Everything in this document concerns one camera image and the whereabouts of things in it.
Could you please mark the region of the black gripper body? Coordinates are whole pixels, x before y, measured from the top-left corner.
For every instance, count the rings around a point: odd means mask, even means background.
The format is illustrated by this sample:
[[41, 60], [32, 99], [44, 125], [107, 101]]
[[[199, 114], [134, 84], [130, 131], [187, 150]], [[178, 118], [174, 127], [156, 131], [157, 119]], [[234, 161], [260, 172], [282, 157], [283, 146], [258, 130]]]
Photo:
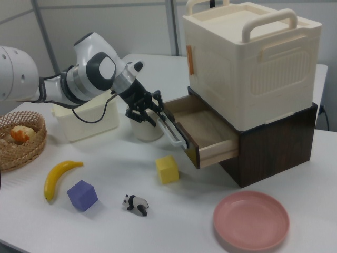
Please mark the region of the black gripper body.
[[129, 106], [129, 108], [151, 108], [151, 93], [135, 79], [133, 83], [129, 81], [115, 81], [115, 92]]

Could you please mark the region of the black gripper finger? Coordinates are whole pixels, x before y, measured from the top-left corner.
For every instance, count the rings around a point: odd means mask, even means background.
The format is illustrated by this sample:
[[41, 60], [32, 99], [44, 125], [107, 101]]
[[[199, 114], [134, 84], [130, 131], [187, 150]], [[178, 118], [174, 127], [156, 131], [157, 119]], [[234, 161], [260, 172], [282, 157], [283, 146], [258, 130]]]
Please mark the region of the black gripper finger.
[[164, 102], [162, 100], [160, 91], [156, 91], [152, 95], [152, 102], [157, 106], [157, 123], [160, 129], [168, 137], [168, 140], [170, 141], [172, 146], [187, 148], [187, 141], [184, 139], [184, 137], [171, 121], [171, 119], [164, 112]]
[[157, 106], [156, 105], [150, 105], [150, 106], [140, 106], [140, 105], [135, 105], [135, 106], [129, 106], [128, 109], [126, 109], [125, 115], [138, 122], [145, 122], [148, 121], [150, 125], [153, 127], [156, 127], [155, 121], [148, 115], [146, 112], [147, 109], [150, 109], [151, 111], [156, 112]]

